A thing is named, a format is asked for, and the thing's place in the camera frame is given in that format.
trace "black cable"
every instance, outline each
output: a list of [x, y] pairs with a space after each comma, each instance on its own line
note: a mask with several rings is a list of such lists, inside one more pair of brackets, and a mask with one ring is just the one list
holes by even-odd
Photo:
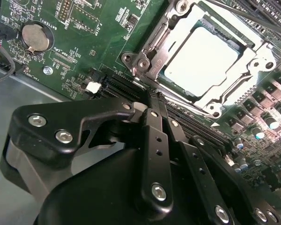
[[251, 15], [249, 15], [247, 13], [244, 13], [244, 12], [242, 12], [240, 10], [234, 9], [233, 7], [228, 6], [228, 5], [226, 5], [226, 4], [222, 3], [222, 2], [219, 2], [217, 0], [205, 0], [205, 1], [208, 1], [208, 2], [210, 2], [212, 4], [214, 4], [214, 5], [216, 5], [218, 7], [221, 7], [223, 9], [226, 9], [226, 10], [228, 10], [228, 11], [230, 11], [230, 12], [236, 14], [236, 15], [239, 15], [241, 17], [244, 17], [244, 18], [248, 19], [248, 20], [251, 20], [254, 23], [257, 23], [257, 24], [259, 24], [259, 25], [261, 25], [261, 26], [263, 26], [265, 28], [270, 29], [271, 31], [274, 31], [276, 33], [281, 34], [281, 28], [276, 26], [276, 25], [272, 25], [270, 23], [267, 23], [267, 22], [265, 22], [263, 20], [260, 20], [260, 19], [258, 19], [256, 17], [251, 16]]
[[0, 53], [5, 56], [5, 58], [10, 63], [10, 69], [6, 72], [6, 74], [3, 77], [0, 77], [0, 82], [11, 76], [15, 71], [15, 62], [13, 58], [10, 56], [10, 54], [2, 47], [0, 46]]

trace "mounting screw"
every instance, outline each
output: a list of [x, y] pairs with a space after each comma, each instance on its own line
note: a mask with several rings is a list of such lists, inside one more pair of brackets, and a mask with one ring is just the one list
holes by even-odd
[[217, 205], [215, 207], [215, 213], [223, 223], [225, 224], [229, 223], [229, 216], [221, 206]]
[[141, 69], [148, 69], [149, 65], [150, 65], [150, 61], [149, 60], [147, 60], [147, 59], [140, 59], [139, 60], [138, 66]]
[[267, 218], [260, 209], [255, 209], [255, 214], [263, 221], [266, 222]]
[[261, 165], [261, 160], [256, 159], [256, 160], [254, 161], [254, 164], [255, 164], [255, 166], [260, 166], [260, 165]]
[[159, 184], [154, 184], [152, 186], [152, 194], [159, 201], [164, 201], [167, 198], [167, 193]]
[[52, 69], [52, 67], [45, 66], [45, 67], [43, 68], [43, 73], [46, 74], [46, 75], [52, 75], [52, 74], [53, 74], [53, 69]]
[[46, 125], [47, 120], [39, 115], [33, 115], [28, 118], [28, 122], [35, 127], [43, 127]]
[[59, 132], [56, 133], [55, 138], [64, 144], [68, 144], [73, 140], [72, 135], [65, 131], [65, 130], [60, 130]]
[[183, 14], [188, 10], [188, 1], [187, 0], [180, 0], [176, 4], [176, 11], [179, 14]]
[[199, 142], [200, 145], [204, 145], [204, 141], [199, 138], [197, 139], [197, 142]]
[[174, 121], [174, 120], [172, 120], [171, 123], [172, 123], [175, 127], [178, 127], [178, 126], [179, 126], [179, 124], [178, 124], [176, 121]]
[[131, 107], [130, 107], [129, 105], [127, 105], [127, 104], [123, 104], [123, 107], [124, 107], [125, 109], [131, 109]]
[[270, 216], [270, 218], [271, 218], [275, 223], [278, 222], [277, 217], [276, 217], [270, 210], [267, 211], [267, 214]]
[[158, 114], [155, 113], [154, 111], [151, 112], [152, 116], [158, 117]]

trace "black chip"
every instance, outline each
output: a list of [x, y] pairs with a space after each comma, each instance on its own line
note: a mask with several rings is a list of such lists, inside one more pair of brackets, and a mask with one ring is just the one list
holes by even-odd
[[138, 18], [135, 15], [132, 14], [128, 17], [127, 20], [130, 24], [135, 25], [138, 21]]

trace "cpu socket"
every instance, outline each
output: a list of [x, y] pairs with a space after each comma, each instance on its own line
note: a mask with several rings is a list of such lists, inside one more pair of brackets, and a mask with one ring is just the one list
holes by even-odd
[[122, 61], [136, 80], [168, 100], [211, 118], [276, 67], [273, 46], [212, 3], [172, 0], [138, 53]]

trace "black metal arm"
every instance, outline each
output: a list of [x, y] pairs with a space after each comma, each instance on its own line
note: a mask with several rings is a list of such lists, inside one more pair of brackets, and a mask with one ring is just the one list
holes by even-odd
[[[281, 225], [212, 145], [188, 140], [161, 100], [147, 105], [106, 98], [14, 112], [0, 166], [44, 203], [36, 224]], [[75, 156], [118, 141], [125, 149], [72, 176]]]

